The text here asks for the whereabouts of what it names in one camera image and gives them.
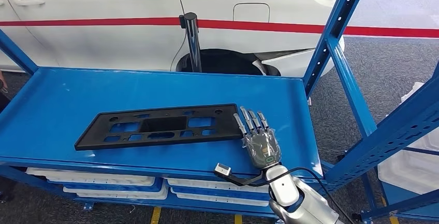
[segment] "blue metal shelf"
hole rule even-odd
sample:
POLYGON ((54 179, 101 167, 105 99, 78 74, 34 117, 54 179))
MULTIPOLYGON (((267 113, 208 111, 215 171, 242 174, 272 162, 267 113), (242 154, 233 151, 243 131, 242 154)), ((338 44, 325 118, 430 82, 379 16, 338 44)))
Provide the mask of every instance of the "blue metal shelf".
POLYGON ((119 204, 139 204, 148 206, 161 206, 195 210, 195 211, 208 211, 208 212, 218 212, 218 213, 229 213, 229 214, 241 214, 241 215, 252 215, 261 217, 271 217, 276 218, 277 216, 271 211, 269 206, 249 206, 241 204, 231 204, 222 202, 209 202, 190 199, 181 199, 177 195, 169 191, 168 197, 165 200, 122 200, 122 199, 111 199, 111 198, 75 198, 74 200, 84 201, 84 202, 110 202, 119 204))
POLYGON ((302 80, 178 72, 39 68, 0 115, 0 160, 197 179, 217 179, 212 171, 221 162, 236 174, 257 175, 240 140, 95 151, 75 151, 73 146, 99 112, 220 103, 266 106, 265 116, 278 127, 283 164, 321 174, 302 80))
MULTIPOLYGON (((10 166, 100 173, 218 180, 216 163, 231 166, 240 176, 253 176, 239 140, 96 151, 75 151, 74 143, 99 112, 236 103, 262 110, 276 129, 288 168, 306 167, 321 175, 329 191, 337 190, 439 126, 439 66, 431 80, 378 125, 349 68, 339 39, 359 0, 336 0, 303 78, 205 73, 114 71, 38 67, 3 32, 0 49, 33 75, 0 114, 0 175, 71 199, 161 205, 222 213, 274 217, 269 207, 178 199, 129 201, 78 198, 10 166), (332 57, 362 139, 335 165, 320 162, 307 99, 332 57)), ((308 178, 306 172, 295 175, 308 178)), ((383 187, 387 207, 362 214, 366 222, 384 215, 423 214, 414 208, 437 203, 439 189, 411 197, 383 187)))

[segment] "blue shelf surface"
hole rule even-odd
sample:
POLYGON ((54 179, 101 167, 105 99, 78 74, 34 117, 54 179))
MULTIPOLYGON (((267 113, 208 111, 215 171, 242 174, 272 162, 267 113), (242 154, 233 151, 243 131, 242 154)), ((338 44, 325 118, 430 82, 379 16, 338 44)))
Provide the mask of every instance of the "blue shelf surface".
MULTIPOLYGON (((41 67, 0 115, 4 165, 217 179, 220 162, 253 176, 241 140, 75 151, 100 112, 236 103, 264 113, 288 168, 321 174, 311 116, 299 78, 41 67)), ((309 176, 298 171, 295 175, 309 176)))
POLYGON ((162 185, 163 185, 162 178, 156 178, 154 180, 154 184, 151 186, 54 182, 50 180, 47 180, 47 182, 52 184, 61 184, 69 189, 96 189, 96 190, 145 191, 145 192, 159 192, 162 189, 162 185))
POLYGON ((210 201, 198 201, 190 199, 181 199, 177 195, 171 193, 169 190, 168 197, 164 200, 141 200, 141 199, 115 199, 115 198, 75 198, 78 201, 86 202, 109 202, 109 203, 120 203, 120 204, 138 204, 138 205, 148 205, 148 206, 160 206, 169 208, 180 208, 186 210, 195 211, 207 211, 207 212, 217 212, 217 213, 230 213, 230 214, 241 214, 241 215, 253 215, 260 217, 271 217, 277 218, 277 216, 272 212, 270 206, 250 206, 242 204, 231 204, 222 202, 210 202, 210 201))
MULTIPOLYGON (((414 193, 412 191, 381 182, 384 190, 384 194, 386 196, 388 204, 394 204, 397 202, 401 202, 403 200, 410 199, 412 197, 416 197, 419 194, 414 193)), ((425 207, 420 207, 414 210, 398 213, 397 215, 402 214, 402 217, 411 217, 411 218, 419 218, 419 217, 432 217, 437 218, 439 220, 439 203, 431 204, 425 207)))

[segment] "black pole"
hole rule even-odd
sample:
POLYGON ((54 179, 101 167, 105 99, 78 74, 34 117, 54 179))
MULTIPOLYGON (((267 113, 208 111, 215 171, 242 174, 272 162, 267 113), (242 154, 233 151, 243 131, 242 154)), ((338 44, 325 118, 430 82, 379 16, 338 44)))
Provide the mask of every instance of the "black pole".
POLYGON ((197 15, 189 12, 180 16, 180 24, 186 29, 189 42, 189 55, 191 57, 192 71, 201 72, 200 43, 198 42, 197 15))

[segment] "yellow floor marking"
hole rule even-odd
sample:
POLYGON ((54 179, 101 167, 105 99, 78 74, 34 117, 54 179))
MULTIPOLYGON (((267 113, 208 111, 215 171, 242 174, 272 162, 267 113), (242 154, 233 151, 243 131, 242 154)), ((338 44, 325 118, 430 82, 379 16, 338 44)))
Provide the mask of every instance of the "yellow floor marking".
POLYGON ((151 217, 151 224, 158 224, 161 211, 162 211, 161 207, 154 207, 154 211, 152 212, 152 217, 151 217))
POLYGON ((242 224, 242 215, 235 215, 235 224, 242 224))
MULTIPOLYGON (((386 206, 386 201, 384 200, 384 197, 381 197, 381 200, 383 201, 384 206, 386 206)), ((398 218, 394 216, 390 216, 390 224, 399 224, 398 218)))

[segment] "red stripe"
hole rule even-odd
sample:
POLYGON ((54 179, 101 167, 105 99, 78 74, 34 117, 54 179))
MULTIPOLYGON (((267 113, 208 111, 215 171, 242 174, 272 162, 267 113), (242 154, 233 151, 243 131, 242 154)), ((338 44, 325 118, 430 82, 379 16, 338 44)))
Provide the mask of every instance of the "red stripe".
MULTIPOLYGON (((180 25, 177 17, 85 20, 0 21, 0 26, 180 25)), ((200 28, 321 34, 323 25, 198 20, 200 28)), ((439 29, 348 26, 346 35, 439 38, 439 29)))
POLYGON ((124 26, 124 25, 180 25, 178 17, 82 19, 48 21, 0 21, 0 26, 124 26))

